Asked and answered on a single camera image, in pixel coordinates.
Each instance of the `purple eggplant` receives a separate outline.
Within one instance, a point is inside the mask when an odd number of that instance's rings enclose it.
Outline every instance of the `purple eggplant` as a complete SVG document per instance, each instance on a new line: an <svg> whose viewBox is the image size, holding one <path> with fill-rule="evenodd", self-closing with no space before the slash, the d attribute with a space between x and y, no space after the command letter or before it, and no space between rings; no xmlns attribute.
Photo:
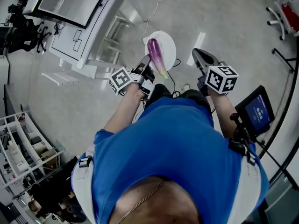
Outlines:
<svg viewBox="0 0 299 224"><path fill-rule="evenodd" d="M161 50L156 39L152 38L148 41L148 50L151 60L153 61L157 71L165 79L168 79L167 71L164 66Z"/></svg>

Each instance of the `chain necklace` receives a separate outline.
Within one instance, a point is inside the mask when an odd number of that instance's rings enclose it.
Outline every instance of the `chain necklace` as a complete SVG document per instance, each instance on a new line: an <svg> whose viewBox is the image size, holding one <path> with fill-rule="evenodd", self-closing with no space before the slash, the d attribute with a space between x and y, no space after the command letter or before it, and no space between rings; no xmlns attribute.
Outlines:
<svg viewBox="0 0 299 224"><path fill-rule="evenodd" d="M145 202L146 200L148 200L151 196L154 195L154 193L156 193L160 187L163 186L163 184L165 183L165 181L163 180L162 182L159 183L158 186L156 186L156 188L154 190L151 191L150 194L148 194L146 197L144 197L143 199L141 199L133 208L131 208L125 215L122 216L122 218L116 223L116 224L120 224L132 211L134 211L137 207L139 207L143 202Z"/></svg>

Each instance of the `small monitor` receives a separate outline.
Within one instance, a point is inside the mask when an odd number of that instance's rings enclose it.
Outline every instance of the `small monitor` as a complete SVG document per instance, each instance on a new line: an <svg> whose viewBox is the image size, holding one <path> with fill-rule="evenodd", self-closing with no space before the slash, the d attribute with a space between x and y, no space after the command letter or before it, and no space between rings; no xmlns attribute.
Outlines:
<svg viewBox="0 0 299 224"><path fill-rule="evenodd" d="M256 141L257 136L268 131L270 123L274 120L266 89L262 85L238 104L235 109L253 141Z"/></svg>

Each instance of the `white cable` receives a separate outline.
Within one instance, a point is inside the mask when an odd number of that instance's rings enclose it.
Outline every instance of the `white cable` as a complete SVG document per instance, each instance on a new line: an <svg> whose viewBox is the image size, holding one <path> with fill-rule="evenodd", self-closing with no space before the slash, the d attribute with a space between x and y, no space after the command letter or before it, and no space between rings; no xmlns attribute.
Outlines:
<svg viewBox="0 0 299 224"><path fill-rule="evenodd" d="M156 7L154 13L152 14L152 16L155 15L156 11L158 10L159 2L157 3L157 7ZM148 18L148 21L146 22L146 29L145 29L144 33L141 35L141 37L140 37L140 41L141 41L142 43L143 43L143 39L145 38L145 37L143 38L144 35L150 36L150 35L147 33L147 29L148 29L148 27L149 27L149 21L150 21L150 19L152 18L152 16L150 16L150 17Z"/></svg>

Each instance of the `harness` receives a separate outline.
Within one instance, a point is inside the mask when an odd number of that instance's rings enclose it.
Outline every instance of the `harness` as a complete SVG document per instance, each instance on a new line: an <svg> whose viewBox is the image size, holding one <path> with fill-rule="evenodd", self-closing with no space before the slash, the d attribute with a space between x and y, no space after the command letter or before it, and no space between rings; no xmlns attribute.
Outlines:
<svg viewBox="0 0 299 224"><path fill-rule="evenodd" d="M241 154L241 173L228 224L240 224L254 210L261 192L261 173L256 157L245 144L231 140L229 148ZM92 224L96 224L93 210L92 178L94 144L86 151L86 158L75 166L72 175L73 191L83 212Z"/></svg>

